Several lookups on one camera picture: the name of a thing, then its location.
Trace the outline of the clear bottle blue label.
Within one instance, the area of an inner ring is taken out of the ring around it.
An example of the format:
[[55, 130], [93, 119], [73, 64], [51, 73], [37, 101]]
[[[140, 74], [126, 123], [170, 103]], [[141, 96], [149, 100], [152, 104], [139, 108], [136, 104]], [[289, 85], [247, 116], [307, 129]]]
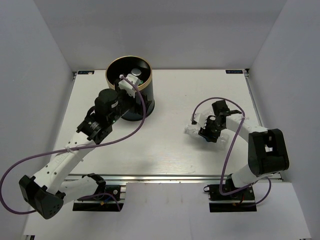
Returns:
[[[184, 127], [184, 133], [189, 135], [193, 139], [197, 140], [205, 140], [203, 136], [199, 135], [200, 127], [197, 125], [186, 125]], [[218, 138], [215, 144], [222, 145], [225, 147], [227, 143], [229, 142], [230, 136], [228, 134], [221, 134]]]

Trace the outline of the clear jar with silver lid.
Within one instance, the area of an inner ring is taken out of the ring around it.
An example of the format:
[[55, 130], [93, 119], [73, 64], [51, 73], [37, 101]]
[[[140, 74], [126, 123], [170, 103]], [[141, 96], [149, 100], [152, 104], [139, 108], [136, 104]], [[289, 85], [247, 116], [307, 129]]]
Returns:
[[139, 69], [139, 68], [133, 68], [131, 70], [131, 74], [136, 76], [136, 77], [139, 77], [142, 75], [142, 71]]

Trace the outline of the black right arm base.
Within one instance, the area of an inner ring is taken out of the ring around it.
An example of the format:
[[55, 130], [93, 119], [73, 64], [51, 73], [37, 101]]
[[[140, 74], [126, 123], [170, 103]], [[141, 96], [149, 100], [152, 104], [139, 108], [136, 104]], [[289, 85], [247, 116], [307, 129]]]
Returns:
[[209, 184], [203, 188], [208, 194], [209, 211], [211, 213], [244, 213], [256, 212], [256, 198], [252, 187], [240, 192], [221, 195], [219, 184]]

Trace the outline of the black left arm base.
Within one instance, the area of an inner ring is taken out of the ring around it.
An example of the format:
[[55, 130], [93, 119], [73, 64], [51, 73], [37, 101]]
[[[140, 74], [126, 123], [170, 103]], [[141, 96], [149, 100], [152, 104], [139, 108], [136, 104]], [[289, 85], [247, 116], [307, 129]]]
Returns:
[[84, 200], [75, 200], [74, 212], [120, 212], [125, 203], [126, 185], [107, 184], [104, 190], [97, 190], [100, 195]]

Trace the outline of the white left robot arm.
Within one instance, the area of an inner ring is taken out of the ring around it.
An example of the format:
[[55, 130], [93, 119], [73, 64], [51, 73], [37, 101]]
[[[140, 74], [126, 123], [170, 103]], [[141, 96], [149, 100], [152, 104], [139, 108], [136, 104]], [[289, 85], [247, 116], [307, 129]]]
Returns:
[[24, 200], [47, 220], [73, 200], [99, 200], [108, 195], [106, 182], [98, 174], [89, 173], [70, 183], [65, 178], [86, 155], [101, 146], [117, 120], [133, 115], [132, 121], [144, 121], [153, 109], [153, 98], [133, 87], [100, 91], [65, 148], [34, 175], [19, 180]]

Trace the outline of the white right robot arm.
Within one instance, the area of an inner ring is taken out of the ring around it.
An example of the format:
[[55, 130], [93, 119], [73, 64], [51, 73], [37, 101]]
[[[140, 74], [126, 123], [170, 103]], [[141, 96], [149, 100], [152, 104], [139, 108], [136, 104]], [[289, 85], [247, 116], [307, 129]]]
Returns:
[[[244, 189], [260, 179], [289, 168], [285, 138], [280, 129], [268, 129], [249, 120], [240, 106], [231, 110], [229, 99], [214, 97], [213, 100], [213, 114], [193, 112], [191, 123], [199, 126], [198, 135], [211, 143], [218, 141], [223, 130], [234, 132], [222, 167], [219, 190], [222, 195], [236, 200], [243, 195]], [[226, 176], [227, 164], [237, 137], [247, 143], [247, 163], [240, 170]]]

